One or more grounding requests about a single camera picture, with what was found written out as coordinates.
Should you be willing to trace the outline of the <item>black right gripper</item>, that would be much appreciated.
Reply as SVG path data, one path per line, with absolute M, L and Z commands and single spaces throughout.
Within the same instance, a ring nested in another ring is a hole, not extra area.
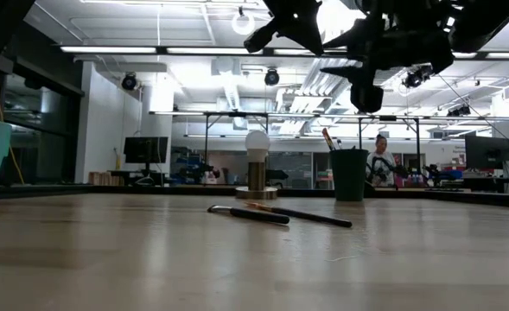
M 373 84 L 375 69 L 411 67 L 429 63 L 433 73 L 452 65 L 447 21 L 450 1 L 373 0 L 358 1 L 366 19 L 356 19 L 345 33 L 322 44 L 323 49 L 345 48 L 362 58 L 362 67 L 324 67 L 328 73 L 348 80 L 350 101 L 361 112 L 381 109 L 384 90 Z

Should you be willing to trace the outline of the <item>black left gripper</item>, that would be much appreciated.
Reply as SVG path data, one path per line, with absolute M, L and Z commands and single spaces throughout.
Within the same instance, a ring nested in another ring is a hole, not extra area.
M 263 0 L 271 20 L 268 27 L 279 31 L 314 55 L 322 55 L 323 47 L 317 25 L 317 14 L 322 1 L 317 0 Z

